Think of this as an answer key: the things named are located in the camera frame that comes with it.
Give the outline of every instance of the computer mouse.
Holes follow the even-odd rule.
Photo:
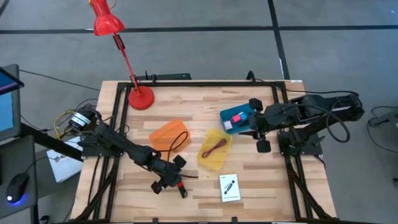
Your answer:
[[[23,172],[15,175],[7,186],[6,199],[9,203],[18,202],[25,193],[29,176]]]

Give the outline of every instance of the gray floor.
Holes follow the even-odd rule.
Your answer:
[[[398,2],[385,0],[275,0],[281,26],[398,24]],[[267,1],[117,0],[112,12],[126,27],[269,26]],[[15,0],[0,18],[1,29],[86,29],[94,14],[86,1]],[[189,72],[194,79],[239,79],[253,70],[263,79],[282,79],[272,31],[121,34],[133,69],[149,73]],[[351,141],[340,144],[324,131],[326,171],[338,216],[343,220],[396,223],[398,155],[377,148],[366,132],[369,110],[398,105],[398,30],[283,31],[291,79],[308,90],[354,90],[366,114],[348,124]],[[0,35],[0,64],[17,63],[39,72],[99,88],[103,80],[125,80],[127,70],[111,37],[93,34]],[[22,114],[40,127],[98,92],[21,73]],[[371,130],[396,149],[397,130]],[[42,198],[40,215],[60,222],[75,189]],[[27,223],[28,212],[0,223]]]

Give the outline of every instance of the blue light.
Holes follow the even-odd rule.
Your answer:
[[[24,194],[24,195],[21,197],[21,199],[19,199],[19,201],[14,202],[14,203],[11,203],[11,202],[9,202],[9,203],[10,203],[11,205],[20,205],[20,204],[22,204],[22,203],[24,202],[25,198],[26,198],[26,194]]]

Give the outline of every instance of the wooden table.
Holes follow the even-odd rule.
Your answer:
[[[102,84],[97,110],[104,118],[112,113],[116,85],[117,82],[112,81]],[[286,85],[291,90],[304,89],[302,82],[286,81]],[[135,165],[125,154],[119,166],[112,222],[151,222],[154,217],[158,217],[160,222],[230,222],[231,217],[249,222],[295,220],[285,162],[279,154],[276,131],[267,134],[272,151],[266,154],[257,152],[256,141],[250,136],[233,135],[232,147],[223,168],[218,172],[198,167],[196,159],[207,131],[210,128],[222,129],[219,115],[221,110],[248,103],[254,97],[262,100],[264,107],[271,105],[274,103],[271,88],[181,86],[152,89],[155,103],[149,109],[138,111],[129,107],[126,124],[130,131],[127,138],[134,143],[150,145],[148,135],[151,132],[171,119],[180,118],[190,130],[192,139],[191,144],[179,152],[187,160],[183,173],[198,175],[199,179],[184,180],[188,191],[185,199],[181,198],[178,188],[167,188],[156,195],[150,185],[159,177]],[[289,99],[300,95],[302,93],[288,92]],[[302,160],[309,191],[327,213],[335,216],[323,164],[313,156],[302,156]],[[95,162],[96,158],[84,161],[72,217],[77,217],[87,205]],[[98,188],[100,172],[101,166],[98,166],[93,195]],[[221,174],[238,175],[240,201],[221,202],[218,178]],[[304,217],[302,194],[299,189],[297,193]],[[100,217],[104,217],[107,198],[106,193],[101,204]]]

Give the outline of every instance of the lamp base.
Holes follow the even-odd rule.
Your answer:
[[[129,104],[136,110],[144,110],[150,107],[155,100],[154,92],[147,86],[139,86],[140,95],[136,90],[131,90],[129,94]]]

